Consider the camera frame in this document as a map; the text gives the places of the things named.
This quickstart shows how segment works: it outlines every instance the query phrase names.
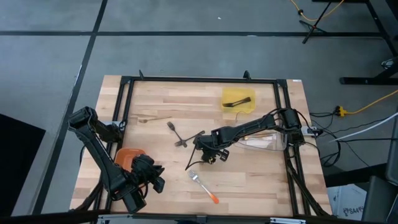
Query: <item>black stand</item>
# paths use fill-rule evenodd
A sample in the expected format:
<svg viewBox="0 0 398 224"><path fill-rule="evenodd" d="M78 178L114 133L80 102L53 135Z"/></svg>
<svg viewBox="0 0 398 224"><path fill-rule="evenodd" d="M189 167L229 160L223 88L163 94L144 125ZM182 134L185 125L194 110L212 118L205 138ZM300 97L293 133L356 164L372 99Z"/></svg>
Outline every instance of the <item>black stand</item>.
<svg viewBox="0 0 398 224"><path fill-rule="evenodd" d="M369 182L372 175L386 179L387 163L325 176L326 187Z"/></svg>
<svg viewBox="0 0 398 224"><path fill-rule="evenodd" d="M398 63L395 63L374 78L341 77L340 83L345 85L398 85L398 78L390 78L397 72Z"/></svg>
<svg viewBox="0 0 398 224"><path fill-rule="evenodd" d="M308 38L310 38L311 34L312 34L314 31L320 31L320 32L322 32L322 33L326 33L326 31L317 28L317 25L318 25L319 21L322 19L322 17L323 17L323 15L325 14L326 10L328 10L330 4L331 4L331 2L329 2L329 4L328 4L328 5L326 6L326 8L323 10L322 14L319 16L317 22L316 22L314 25L311 25L311 24L309 24L309 23L307 23L307 22L304 22L304 21L302 21L302 20L299 21L301 24L307 25L308 28L310 28L310 32L308 32L307 36L304 38L303 44L307 43Z"/></svg>

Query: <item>fork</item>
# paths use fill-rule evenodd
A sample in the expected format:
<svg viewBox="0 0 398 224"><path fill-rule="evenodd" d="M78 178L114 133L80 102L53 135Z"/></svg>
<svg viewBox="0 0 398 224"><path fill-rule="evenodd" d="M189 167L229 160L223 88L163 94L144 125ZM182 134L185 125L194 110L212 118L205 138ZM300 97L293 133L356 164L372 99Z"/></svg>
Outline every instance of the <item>fork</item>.
<svg viewBox="0 0 398 224"><path fill-rule="evenodd" d="M172 131L174 131L174 133L177 135L177 137L180 139L180 141L182 142L182 138L177 134L177 132L175 131L175 126L174 126L174 124L173 123L171 123L170 121L169 122L167 122L167 126L172 130Z"/></svg>
<svg viewBox="0 0 398 224"><path fill-rule="evenodd" d="M205 133L205 131L201 131L201 132L199 132L198 134L196 134L196 135L194 135L194 136L192 136L192 137L187 138L186 140L182 140L182 141L178 141L178 142L174 143L174 146L175 146L175 147L178 147L178 146L186 145L186 144L187 144L187 141L188 141L189 139L193 139L194 137L199 136L199 135L202 135L202 134L204 134L204 133Z"/></svg>
<svg viewBox="0 0 398 224"><path fill-rule="evenodd" d="M194 173L194 171L190 170L190 171L188 172L188 175L192 178L193 181L195 181L196 183L198 183L201 187L203 187L203 189L206 190L207 194L211 197L211 199L213 199L214 203L220 202L216 196L214 196L212 193L210 193L210 191L207 190L205 186L203 186L203 184L202 184L202 183L200 182L200 180L199 180L198 175L197 175L196 173Z"/></svg>

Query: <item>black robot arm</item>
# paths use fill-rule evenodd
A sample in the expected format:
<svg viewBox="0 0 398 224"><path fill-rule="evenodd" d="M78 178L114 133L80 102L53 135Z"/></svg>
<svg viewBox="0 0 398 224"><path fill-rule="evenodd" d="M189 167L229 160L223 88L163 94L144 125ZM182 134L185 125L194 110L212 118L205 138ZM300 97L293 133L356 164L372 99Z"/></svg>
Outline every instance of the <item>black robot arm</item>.
<svg viewBox="0 0 398 224"><path fill-rule="evenodd" d="M283 126L276 125L274 115L279 114ZM264 130L276 130L287 135L289 144L301 145L304 137L301 132L301 123L298 113L294 109L275 109L263 117L239 125L237 127L225 126L214 129L210 135L197 136L194 140L195 149L202 150L201 159L207 163L214 163L216 156L226 161L229 151L225 148L239 141L240 138Z"/></svg>
<svg viewBox="0 0 398 224"><path fill-rule="evenodd" d="M132 171L128 172L114 163L106 152L101 140L118 142L122 138L119 127L115 124L105 125L98 121L95 110L89 107L73 113L68 124L68 129L83 141L101 169L102 182L112 200L123 199L129 213L135 213L146 205L145 195L140 190L141 184L151 182L158 193L162 192L164 180L159 175L164 168L154 166L154 161L149 156L136 156L132 160Z"/></svg>

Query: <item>wooden tabletop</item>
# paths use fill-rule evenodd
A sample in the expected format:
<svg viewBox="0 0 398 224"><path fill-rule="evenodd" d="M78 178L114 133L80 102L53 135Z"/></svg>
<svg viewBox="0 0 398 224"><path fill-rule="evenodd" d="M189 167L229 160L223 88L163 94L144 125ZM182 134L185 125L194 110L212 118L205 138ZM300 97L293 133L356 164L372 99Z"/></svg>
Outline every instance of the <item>wooden tabletop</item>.
<svg viewBox="0 0 398 224"><path fill-rule="evenodd" d="M121 76L104 77L99 93L96 112L99 120L111 121ZM310 121L307 101L300 80L287 80L292 108L297 109ZM223 113L221 93L223 87L252 88L256 93L256 109L251 114ZM283 105L283 93L280 90ZM120 116L123 114L122 100ZM282 146L275 143L276 151L243 149L239 144L228 148L226 162L219 159L215 164L195 164L191 167L201 181L220 200L214 204L206 192L194 183L184 171L192 153L193 144L175 147L178 137L166 125L173 122L179 135L188 138L205 130L221 126L235 126L260 118L276 108L273 86L252 83L197 83L197 82L134 82L123 147L143 149L165 167L161 175L165 179L164 190L156 193L149 186L147 206L139 213L292 216L289 188ZM170 119L137 122L138 119L172 116ZM307 142L315 143L310 137ZM331 213L325 181L317 150L311 145L300 146L302 166L307 188L322 208ZM193 160L200 160L196 151ZM79 206L98 182L100 170L85 152L77 177L70 208ZM296 186L298 209L303 213L302 199ZM103 194L102 206L106 193ZM113 202L112 211L126 212L123 201Z"/></svg>

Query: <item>cable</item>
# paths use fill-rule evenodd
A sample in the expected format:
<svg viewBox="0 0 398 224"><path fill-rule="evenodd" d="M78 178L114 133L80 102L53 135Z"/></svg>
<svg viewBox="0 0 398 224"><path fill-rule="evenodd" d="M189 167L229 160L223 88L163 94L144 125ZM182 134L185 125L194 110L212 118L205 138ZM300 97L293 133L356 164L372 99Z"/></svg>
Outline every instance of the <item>cable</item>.
<svg viewBox="0 0 398 224"><path fill-rule="evenodd" d="M351 142L351 141L382 141L382 140L398 140L398 138L350 139L350 140L347 140L347 141L339 141L339 142Z"/></svg>
<svg viewBox="0 0 398 224"><path fill-rule="evenodd" d="M296 7L297 11L300 13L300 15L301 15L304 19L306 19L306 20L308 20L308 21L310 21L310 22L315 22L315 21L318 20L318 19L309 19L309 18L307 18L306 16L304 16L303 11L298 7L298 5L296 4L296 2L294 2L294 0L290 0L290 1L294 4L294 6ZM341 2L340 2L339 4L337 4L337 6L335 6L330 12L326 13L322 18L325 18L325 17L329 16L329 15L330 15L334 10L336 10L336 9L341 5L341 3L343 3L343 2L344 2L344 0L341 0Z"/></svg>
<svg viewBox="0 0 398 224"><path fill-rule="evenodd" d="M196 162L193 162L192 164L190 164L194 153L195 153L195 147L194 147L193 150L192 150L191 158L189 158L189 161L188 161L188 164L187 164L185 170L187 170L189 167L191 167L191 166L194 165L194 164L197 164L197 163L204 163L204 162L205 162L205 161L196 161Z"/></svg>
<svg viewBox="0 0 398 224"><path fill-rule="evenodd" d="M94 199L96 198L96 196L100 192L100 189L102 189L102 186L103 186L102 182L99 181L97 183L97 185L94 187L93 191L91 191L91 193L83 201L83 203L81 203L81 205L79 205L77 208L71 209L71 210L88 210L88 208L91 206L91 204L93 203Z"/></svg>
<svg viewBox="0 0 398 224"><path fill-rule="evenodd" d="M333 116L331 117L331 120L330 120L330 123L329 123L329 125L328 126L326 126L325 128L323 128L323 129L328 129L330 126L331 126L331 124L333 123Z"/></svg>
<svg viewBox="0 0 398 224"><path fill-rule="evenodd" d="M369 164L367 164L365 161L363 161L363 159L360 158L360 156L354 151L354 149L353 149L347 142L344 142L344 143L349 147L349 149L354 153L354 155L355 155L360 161L362 161L365 165L367 165L368 167L370 167Z"/></svg>
<svg viewBox="0 0 398 224"><path fill-rule="evenodd" d="M308 121L307 121L307 119L305 118L305 116L304 116L301 112L299 112L298 110L296 110L296 111L297 111L297 113L304 119L305 124L307 125L307 127L310 128L311 126L310 126L310 124L308 123Z"/></svg>
<svg viewBox="0 0 398 224"><path fill-rule="evenodd" d="M328 129L324 129L323 131L326 132L326 133L328 133L328 134L330 134L330 135L333 136L334 138L337 138L337 137L336 137L332 132L330 132ZM335 165L335 164L337 163L337 161L340 159L340 156L341 156L341 144L340 144L340 142L337 142L337 148L338 148L337 152L334 152L334 153L332 153L332 154L329 154L329 155L327 155L327 156L323 156L323 157L319 158L319 160L323 160L323 159L328 158L328 159L322 164L323 167L331 167L331 166ZM336 157L335 157L335 160L334 160L331 164L327 164L327 163L329 162L329 160L330 160L331 158L333 158L334 156L336 156Z"/></svg>
<svg viewBox="0 0 398 224"><path fill-rule="evenodd" d="M398 90L393 91L392 93L390 93L390 94L388 94L386 96L383 96L382 98L380 98L380 99L378 99L376 101L373 101L372 103L368 104L367 106L365 106L365 107L363 107L363 108L361 108L361 109L359 109L357 111L354 111L354 112L348 112L348 111L344 110L342 106L339 106L339 115L343 117L346 114L357 114L357 113L368 109L370 106L372 106L372 105L374 105L374 104L376 104L376 103L378 103L378 102L380 102L380 101L382 101L382 100L384 100L384 99L386 99L386 98L388 98L388 97L390 97L390 96L392 96L392 95L394 95L396 93L398 93Z"/></svg>
<svg viewBox="0 0 398 224"><path fill-rule="evenodd" d="M314 116L316 118L324 118L324 117L328 117L328 116L333 116L333 113L329 113L329 114L325 114L325 115L315 115L313 113L310 113L311 116Z"/></svg>
<svg viewBox="0 0 398 224"><path fill-rule="evenodd" d="M330 141L330 142L338 141L338 140L340 140L340 139L348 138L348 137L350 137L350 136L354 136L354 135L361 134L361 133L364 133L364 132L366 132L366 131L369 131L370 129L375 128L375 127L379 126L380 124L384 124L385 122L389 121L390 119L392 119L393 117L395 117L395 116L397 116L397 115L398 115L398 113L395 113L395 114L391 115L389 118L385 119L384 121L381 121L380 123L377 123L377 124L375 124L375 125L373 125L373 126L370 126L370 127L366 128L366 129L364 129L364 130L362 130L362 131L358 131L358 132L355 132L355 133L353 133L353 134L349 134L349 135L340 137L340 138L338 138L338 139L332 140L332 141Z"/></svg>
<svg viewBox="0 0 398 224"><path fill-rule="evenodd" d="M190 164L189 166L187 166L187 168L185 168L185 170L187 170L189 167L191 167L192 165L194 165L194 164L197 164L197 163L204 163L205 161L196 161L196 162L192 162L192 164Z"/></svg>
<svg viewBox="0 0 398 224"><path fill-rule="evenodd" d="M336 134L336 133L339 133L340 131L348 131L348 130L350 130L350 129L359 128L359 127L362 127L362 126L366 126L366 125L369 125L369 124L373 124L373 123L378 122L378 121L383 121L383 120L385 120L385 119L387 119L387 118L389 118L389 116L386 117L386 118L383 118L383 119L378 119L378 120L375 120L375 121L366 123L366 124L360 124L360 125L355 126L355 127L349 127L349 128L341 129L341 130L338 130L338 131L333 131L332 133L333 133L333 134Z"/></svg>
<svg viewBox="0 0 398 224"><path fill-rule="evenodd" d="M237 112L237 113L236 113L236 116L235 116L235 123L238 121L238 114L239 114L240 112L243 112L243 113L245 113L245 114L249 114L249 113L246 113L246 112L244 112L244 111L239 111L239 112Z"/></svg>
<svg viewBox="0 0 398 224"><path fill-rule="evenodd" d="M331 112L310 112L310 114L332 114Z"/></svg>
<svg viewBox="0 0 398 224"><path fill-rule="evenodd" d="M84 152L84 150L85 150L85 145L83 145L83 147L80 149L80 162L79 162L79 164L81 164L81 161L83 160L83 152Z"/></svg>
<svg viewBox="0 0 398 224"><path fill-rule="evenodd" d="M320 125L317 121L315 121L315 120L313 120L313 119L311 119L311 121L313 121L315 124L317 124L319 127L321 127L322 130L325 129L325 127L323 127L322 125Z"/></svg>
<svg viewBox="0 0 398 224"><path fill-rule="evenodd" d="M316 145L314 145L314 144L312 144L312 143L310 143L310 142L304 142L304 143L305 143L305 144L310 144L311 146L315 147L315 148L318 150L318 155L319 155L319 156L321 155L321 151L319 150L318 146L316 146Z"/></svg>

